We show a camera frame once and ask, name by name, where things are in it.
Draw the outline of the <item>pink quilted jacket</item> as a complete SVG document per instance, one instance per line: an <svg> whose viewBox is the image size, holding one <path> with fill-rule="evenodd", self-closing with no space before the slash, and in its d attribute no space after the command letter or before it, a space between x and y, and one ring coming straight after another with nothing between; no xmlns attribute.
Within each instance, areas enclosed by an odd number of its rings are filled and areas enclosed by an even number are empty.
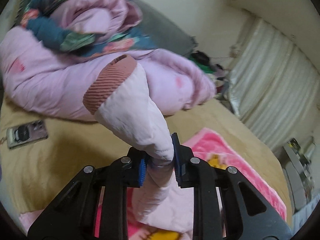
<svg viewBox="0 0 320 240"><path fill-rule="evenodd" d="M165 116L212 99L216 88L200 68L167 50L113 53L74 63L64 56L21 59L13 100L27 111L97 121L151 158L145 184L133 192L136 220L189 233L193 191L173 176L174 147Z"/></svg>

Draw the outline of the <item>smartphone on bed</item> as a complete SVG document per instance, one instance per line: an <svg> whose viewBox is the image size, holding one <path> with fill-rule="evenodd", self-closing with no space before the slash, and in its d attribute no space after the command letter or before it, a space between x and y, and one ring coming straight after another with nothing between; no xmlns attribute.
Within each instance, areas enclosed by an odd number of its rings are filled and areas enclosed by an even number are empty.
<svg viewBox="0 0 320 240"><path fill-rule="evenodd" d="M35 120L7 129L7 146L9 149L48 138L44 120Z"/></svg>

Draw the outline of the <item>tan bed sheet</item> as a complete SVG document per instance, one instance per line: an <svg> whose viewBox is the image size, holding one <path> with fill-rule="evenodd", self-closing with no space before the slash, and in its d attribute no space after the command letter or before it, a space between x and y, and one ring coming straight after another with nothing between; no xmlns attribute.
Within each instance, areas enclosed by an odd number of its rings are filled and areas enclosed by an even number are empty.
<svg viewBox="0 0 320 240"><path fill-rule="evenodd" d="M286 205L287 222L292 207L281 165L274 153L217 100L166 119L180 142L202 128L219 133L273 187ZM49 137L9 149L1 144L1 202L17 219L40 210L86 165L103 167L127 154L129 146L97 123L45 118Z"/></svg>

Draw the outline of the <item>grey headboard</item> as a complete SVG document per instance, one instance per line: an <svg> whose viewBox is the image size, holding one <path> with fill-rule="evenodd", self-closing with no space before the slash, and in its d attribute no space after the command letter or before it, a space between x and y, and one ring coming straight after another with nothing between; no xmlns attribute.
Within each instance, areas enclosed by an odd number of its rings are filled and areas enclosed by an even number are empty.
<svg viewBox="0 0 320 240"><path fill-rule="evenodd" d="M133 0L133 2L138 5L143 14L138 28L151 38L157 48L189 57L197 47L194 37L189 36L178 25L147 3L141 0Z"/></svg>

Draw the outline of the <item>striped beige curtain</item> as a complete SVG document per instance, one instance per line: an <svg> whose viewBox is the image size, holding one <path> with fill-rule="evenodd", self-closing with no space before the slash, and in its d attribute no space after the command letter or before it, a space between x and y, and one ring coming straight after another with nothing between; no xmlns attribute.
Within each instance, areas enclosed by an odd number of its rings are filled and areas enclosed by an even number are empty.
<svg viewBox="0 0 320 240"><path fill-rule="evenodd" d="M319 73L281 31L257 17L246 24L229 65L234 114L271 150L293 135L319 92Z"/></svg>

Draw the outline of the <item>pink cartoon bear blanket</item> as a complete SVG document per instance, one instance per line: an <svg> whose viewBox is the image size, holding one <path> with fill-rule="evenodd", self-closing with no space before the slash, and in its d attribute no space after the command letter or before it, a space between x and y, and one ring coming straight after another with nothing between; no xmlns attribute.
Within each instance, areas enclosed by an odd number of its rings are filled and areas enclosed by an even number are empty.
<svg viewBox="0 0 320 240"><path fill-rule="evenodd" d="M289 239L286 207L277 193L232 150L203 160L203 144L221 143L203 129L187 145L172 135L178 186L193 189L193 239Z"/></svg>

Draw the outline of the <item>pile of clothes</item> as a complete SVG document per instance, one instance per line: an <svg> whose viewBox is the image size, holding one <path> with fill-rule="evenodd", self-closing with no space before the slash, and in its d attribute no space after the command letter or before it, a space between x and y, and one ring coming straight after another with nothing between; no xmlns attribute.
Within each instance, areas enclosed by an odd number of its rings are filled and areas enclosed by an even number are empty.
<svg viewBox="0 0 320 240"><path fill-rule="evenodd" d="M199 50L191 53L189 59L215 83L217 94L223 95L227 92L229 88L227 79L228 70L225 70L225 68L218 63L211 63L210 57Z"/></svg>

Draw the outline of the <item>grey low cabinet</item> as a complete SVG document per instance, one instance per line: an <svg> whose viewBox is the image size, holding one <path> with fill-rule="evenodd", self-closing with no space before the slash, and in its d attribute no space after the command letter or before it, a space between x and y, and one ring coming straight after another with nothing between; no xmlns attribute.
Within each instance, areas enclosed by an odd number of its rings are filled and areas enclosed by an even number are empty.
<svg viewBox="0 0 320 240"><path fill-rule="evenodd" d="M289 189L293 213L311 202L315 187L311 175L311 161L301 150L298 141L292 138L282 146L279 159Z"/></svg>

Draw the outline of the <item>pink floral comforter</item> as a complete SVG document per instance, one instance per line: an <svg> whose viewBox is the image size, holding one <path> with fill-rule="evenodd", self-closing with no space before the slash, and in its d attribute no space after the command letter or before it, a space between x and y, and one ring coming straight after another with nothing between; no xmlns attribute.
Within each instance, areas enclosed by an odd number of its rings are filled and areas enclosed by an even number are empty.
<svg viewBox="0 0 320 240"><path fill-rule="evenodd" d="M1 42L6 96L26 111L93 121L101 104L163 115L214 97L216 87L185 57L158 48L133 0L27 0Z"/></svg>

